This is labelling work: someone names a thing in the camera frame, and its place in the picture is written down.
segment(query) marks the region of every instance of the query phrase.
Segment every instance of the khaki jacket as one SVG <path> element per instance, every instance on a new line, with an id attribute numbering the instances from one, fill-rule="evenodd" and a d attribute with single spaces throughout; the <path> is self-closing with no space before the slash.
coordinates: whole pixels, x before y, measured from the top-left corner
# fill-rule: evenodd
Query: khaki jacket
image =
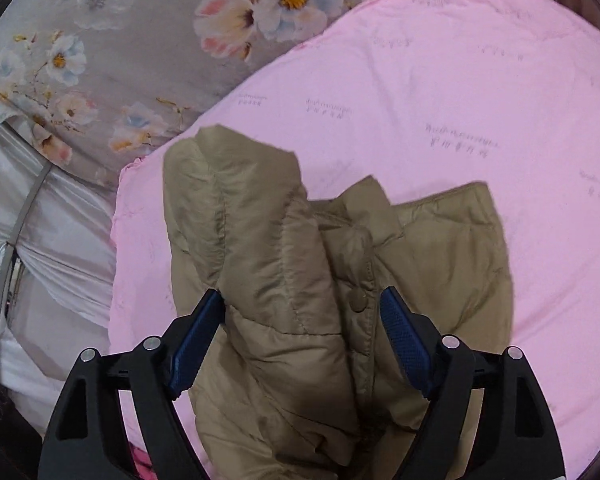
<path id="1" fill-rule="evenodd" d="M 471 348 L 509 343 L 512 283 L 485 184 L 391 205 L 368 177 L 310 202 L 293 153 L 214 126 L 167 152 L 164 211 L 178 314 L 208 288 L 226 302 L 190 398 L 227 480 L 391 480 L 427 402 L 379 322 L 387 286 Z M 450 476 L 479 409 L 476 395 Z"/>

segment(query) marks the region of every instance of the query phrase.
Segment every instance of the blue gripper pad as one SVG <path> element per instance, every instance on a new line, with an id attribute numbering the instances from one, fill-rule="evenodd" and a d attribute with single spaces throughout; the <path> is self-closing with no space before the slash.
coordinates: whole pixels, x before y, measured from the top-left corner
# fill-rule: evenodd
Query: blue gripper pad
<path id="1" fill-rule="evenodd" d="M 393 287 L 380 295 L 380 319 L 400 367 L 411 386 L 429 397 L 433 388 L 432 354 L 410 321 L 410 316 L 419 315 L 405 309 L 407 306 Z"/>
<path id="2" fill-rule="evenodd" d="M 224 301 L 220 293 L 213 290 L 205 294 L 191 315 L 195 320 L 171 360 L 169 389 L 174 397 L 193 386 L 206 351 L 218 327 L 224 323 Z"/>

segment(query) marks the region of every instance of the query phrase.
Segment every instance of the floral bedding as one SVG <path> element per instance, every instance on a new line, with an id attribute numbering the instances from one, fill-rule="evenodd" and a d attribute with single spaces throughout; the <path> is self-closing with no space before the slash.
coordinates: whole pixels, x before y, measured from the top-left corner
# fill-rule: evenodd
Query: floral bedding
<path id="1" fill-rule="evenodd" d="M 14 0 L 0 123 L 101 186 L 362 0 Z"/>

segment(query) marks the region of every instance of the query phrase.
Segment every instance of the wrinkled fabric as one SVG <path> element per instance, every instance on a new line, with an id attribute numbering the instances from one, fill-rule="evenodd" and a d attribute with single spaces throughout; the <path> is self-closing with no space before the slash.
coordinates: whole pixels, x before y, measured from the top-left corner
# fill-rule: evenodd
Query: wrinkled fabric
<path id="1" fill-rule="evenodd" d="M 509 342 L 512 283 L 485 184 L 392 206 L 368 177 L 312 203 L 295 155 L 215 126 L 166 153 L 164 211 L 178 314 L 207 288 L 227 305 L 190 391 L 227 480 L 393 477 L 427 403 L 378 322 L 387 286 L 472 348 Z"/>
<path id="2" fill-rule="evenodd" d="M 131 456 L 134 459 L 134 464 L 136 464 L 138 476 L 142 480 L 158 480 L 158 476 L 154 471 L 154 466 L 151 463 L 151 458 L 147 452 L 131 445 Z"/>
<path id="3" fill-rule="evenodd" d="M 125 165 L 365 0 L 300 0 L 298 12 L 280 1 L 13 0 L 0 18 L 0 122 L 116 187 Z M 600 28 L 591 0 L 557 1 Z"/>
<path id="4" fill-rule="evenodd" d="M 568 478 L 584 471 L 600 450 L 599 31 L 550 0 L 369 0 L 180 138 L 217 123 L 294 152 L 313 199 L 370 173 L 392 203 L 487 182 L 515 285 L 512 341 L 547 399 Z M 162 206 L 171 144 L 120 181 L 112 352 L 176 316 Z M 202 453 L 189 399 L 175 405 Z M 142 447 L 130 401 L 123 413 Z"/>
<path id="5" fill-rule="evenodd" d="M 42 167 L 29 146 L 0 126 L 0 271 Z M 15 245 L 20 270 L 0 313 L 0 381 L 40 433 L 76 356 L 88 347 L 107 353 L 111 215 L 110 197 L 52 169 Z"/>

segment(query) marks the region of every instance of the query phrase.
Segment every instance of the pink blanket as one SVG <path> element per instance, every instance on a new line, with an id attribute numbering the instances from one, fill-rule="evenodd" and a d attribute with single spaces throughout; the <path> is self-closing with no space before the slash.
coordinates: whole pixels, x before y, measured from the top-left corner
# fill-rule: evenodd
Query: pink blanket
<path id="1" fill-rule="evenodd" d="M 295 151 L 311 198 L 367 174 L 395 202 L 487 181 L 509 245 L 514 342 L 577 478 L 600 449 L 598 31 L 549 0 L 369 0 L 184 135 L 215 123 Z M 175 314 L 162 218 L 167 147 L 120 180 L 112 352 L 161 334 Z M 176 408 L 203 456 L 186 396 Z M 142 446 L 128 397 L 124 412 Z"/>

